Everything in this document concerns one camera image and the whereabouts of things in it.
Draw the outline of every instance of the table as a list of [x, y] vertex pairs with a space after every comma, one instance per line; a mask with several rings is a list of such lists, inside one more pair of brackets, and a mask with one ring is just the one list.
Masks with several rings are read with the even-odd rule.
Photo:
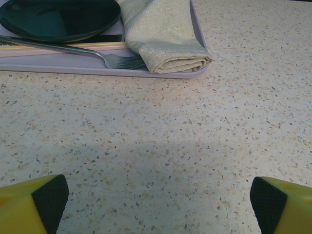
[[196, 79], [0, 73], [0, 185], [64, 174], [58, 234], [258, 234], [255, 176], [312, 186], [312, 4], [195, 7]]

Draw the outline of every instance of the metal fork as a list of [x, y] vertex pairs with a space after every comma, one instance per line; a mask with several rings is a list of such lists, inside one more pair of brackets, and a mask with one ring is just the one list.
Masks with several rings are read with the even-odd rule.
[[136, 69], [145, 66], [140, 55], [135, 54], [131, 57], [123, 57], [118, 55], [105, 55], [99, 51], [88, 50], [63, 44], [38, 42], [29, 39], [0, 36], [1, 42], [12, 43], [23, 46], [30, 46], [40, 49], [55, 50], [63, 53], [73, 53], [85, 56], [96, 56], [104, 60], [107, 68], [110, 69]]

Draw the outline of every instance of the plate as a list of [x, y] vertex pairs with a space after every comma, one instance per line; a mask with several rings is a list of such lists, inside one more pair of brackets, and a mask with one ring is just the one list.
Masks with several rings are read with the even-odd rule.
[[9, 0], [0, 8], [0, 24], [6, 30], [45, 42], [90, 38], [120, 17], [114, 0]]

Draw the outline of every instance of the lavender tray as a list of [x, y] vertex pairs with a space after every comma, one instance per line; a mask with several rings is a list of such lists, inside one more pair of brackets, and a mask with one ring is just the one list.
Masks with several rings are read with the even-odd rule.
[[[199, 21], [194, 9], [193, 0], [191, 5], [191, 17], [194, 33], [199, 43], [206, 48], [206, 43], [202, 35]], [[118, 22], [106, 34], [122, 34], [123, 24]], [[133, 53], [129, 49], [105, 50], [105, 54], [116, 54], [130, 56]], [[203, 74], [207, 67], [196, 72], [176, 72], [168, 74], [150, 73], [147, 70], [122, 70], [108, 69], [103, 61], [98, 58], [77, 56], [72, 54], [49, 54], [32, 55], [0, 58], [0, 70], [5, 71], [24, 71], [24, 72], [47, 72], [47, 73], [68, 73], [68, 74], [86, 74], [86, 75], [106, 75], [106, 76], [125, 76], [125, 77], [148, 77], [148, 78], [193, 78]]]

